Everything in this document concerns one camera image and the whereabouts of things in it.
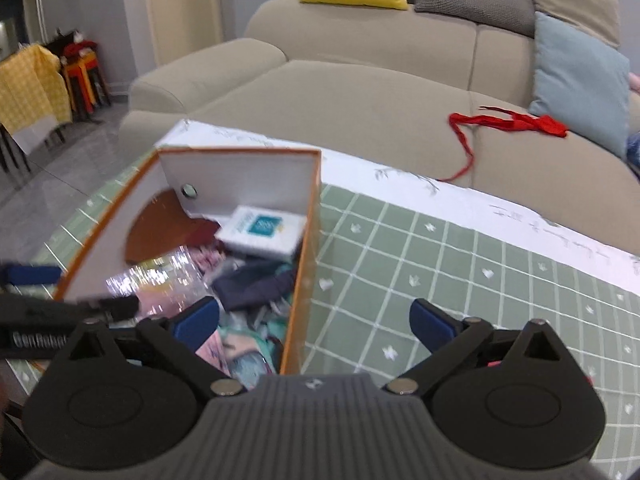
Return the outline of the pink brocade drawstring pouch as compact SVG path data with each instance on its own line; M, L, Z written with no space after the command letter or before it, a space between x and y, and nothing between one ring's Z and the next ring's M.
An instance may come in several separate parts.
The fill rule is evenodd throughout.
M213 281L220 266L227 259L224 252L213 245L192 246L188 248L194 266L198 268L204 281Z

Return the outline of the navy blue fabric garment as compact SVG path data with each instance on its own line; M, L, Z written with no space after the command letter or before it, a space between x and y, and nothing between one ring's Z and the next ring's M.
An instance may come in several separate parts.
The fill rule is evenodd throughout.
M285 264L254 262L216 278L212 289L227 312L250 310L290 296L296 276Z

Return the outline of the brown leather pouch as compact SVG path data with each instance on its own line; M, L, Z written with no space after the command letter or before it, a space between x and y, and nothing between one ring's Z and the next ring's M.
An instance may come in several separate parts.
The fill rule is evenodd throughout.
M190 218L178 206L149 204L128 232L124 260L128 264L142 263L182 246L223 248L216 239L219 229L218 222Z

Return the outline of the white tissue packet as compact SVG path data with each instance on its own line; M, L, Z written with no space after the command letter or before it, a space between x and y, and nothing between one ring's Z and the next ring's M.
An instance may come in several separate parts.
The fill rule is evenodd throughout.
M230 252L279 261L294 259L307 218L300 214L239 206L216 232Z

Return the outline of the anime print pillow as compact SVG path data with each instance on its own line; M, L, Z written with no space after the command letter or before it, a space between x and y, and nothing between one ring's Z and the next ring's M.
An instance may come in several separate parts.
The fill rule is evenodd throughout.
M196 354L252 390L262 376L279 373L290 311L286 301L250 310L221 310L218 327Z

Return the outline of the orange white storage box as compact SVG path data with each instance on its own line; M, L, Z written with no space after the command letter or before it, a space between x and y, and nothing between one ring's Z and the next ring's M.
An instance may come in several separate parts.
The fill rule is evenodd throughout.
M299 373L314 292L319 248L320 151L312 148L159 148L125 184L92 230L55 289L75 300L106 291L126 269L126 237L157 194L178 195L191 218L223 222L241 205L302 214L307 219L280 372Z

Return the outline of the green grid tablecloth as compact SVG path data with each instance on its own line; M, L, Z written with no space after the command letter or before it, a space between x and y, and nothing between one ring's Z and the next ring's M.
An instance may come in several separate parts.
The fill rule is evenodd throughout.
M305 372L374 379L425 348L409 302L517 328L545 318L592 379L606 411L594 466L639 467L639 260L473 190L331 150L322 154L317 281Z

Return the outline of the yellow cloth covered table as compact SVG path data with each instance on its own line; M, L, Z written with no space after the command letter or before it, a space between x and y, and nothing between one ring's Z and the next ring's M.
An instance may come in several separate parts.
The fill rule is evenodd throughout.
M73 121L60 59L40 44L1 62L1 125L25 155Z

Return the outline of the red stacked stools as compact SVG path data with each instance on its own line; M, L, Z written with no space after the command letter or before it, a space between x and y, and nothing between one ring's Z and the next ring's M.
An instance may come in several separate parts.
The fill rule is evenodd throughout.
M98 45L91 40L68 44L63 49L61 62L72 111L79 120L97 124L92 117L94 112L112 106L98 58Z

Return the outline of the red ribbon scarf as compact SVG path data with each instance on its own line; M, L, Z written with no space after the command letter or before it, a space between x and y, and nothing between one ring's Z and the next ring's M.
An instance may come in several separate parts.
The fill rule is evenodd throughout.
M500 114L500 117L487 114L470 116L460 113L451 113L448 116L448 125L463 148L466 162L465 165L451 177L439 179L439 182L454 182L468 174L474 166L475 154L468 137L461 129L462 126L486 127L506 133L531 131L558 139L564 139L568 135L567 126L549 115L533 116L496 106L482 106L482 110L497 112Z

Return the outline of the beige sofa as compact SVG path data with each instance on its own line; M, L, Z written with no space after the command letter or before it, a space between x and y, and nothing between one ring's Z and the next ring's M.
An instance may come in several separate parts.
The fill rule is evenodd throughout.
M119 129L140 155L193 119L314 144L431 178L454 179L626 252L639 249L639 182L618 157L571 134L469 130L452 113L525 112L534 42L461 18L271 0L245 36L139 77Z

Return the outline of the light blue cushion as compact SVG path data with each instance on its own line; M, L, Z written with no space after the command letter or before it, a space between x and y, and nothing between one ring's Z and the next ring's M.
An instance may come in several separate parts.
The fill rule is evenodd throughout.
M626 157L629 60L557 18L535 15L533 99L528 111Z

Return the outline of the cream door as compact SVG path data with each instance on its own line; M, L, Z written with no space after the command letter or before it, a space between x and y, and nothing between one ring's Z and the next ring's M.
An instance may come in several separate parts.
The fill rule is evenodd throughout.
M159 66L224 41L220 0L146 0Z

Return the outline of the striped grey cushion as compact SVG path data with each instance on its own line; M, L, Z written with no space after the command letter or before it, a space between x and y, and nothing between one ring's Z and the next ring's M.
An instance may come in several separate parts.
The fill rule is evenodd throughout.
M533 0L413 0L416 13L462 18L479 25L535 36Z

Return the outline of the beige back cushion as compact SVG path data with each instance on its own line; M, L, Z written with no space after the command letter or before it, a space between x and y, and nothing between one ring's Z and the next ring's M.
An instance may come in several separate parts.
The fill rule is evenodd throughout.
M614 49L620 47L618 0L533 0L533 2L538 12L572 25Z

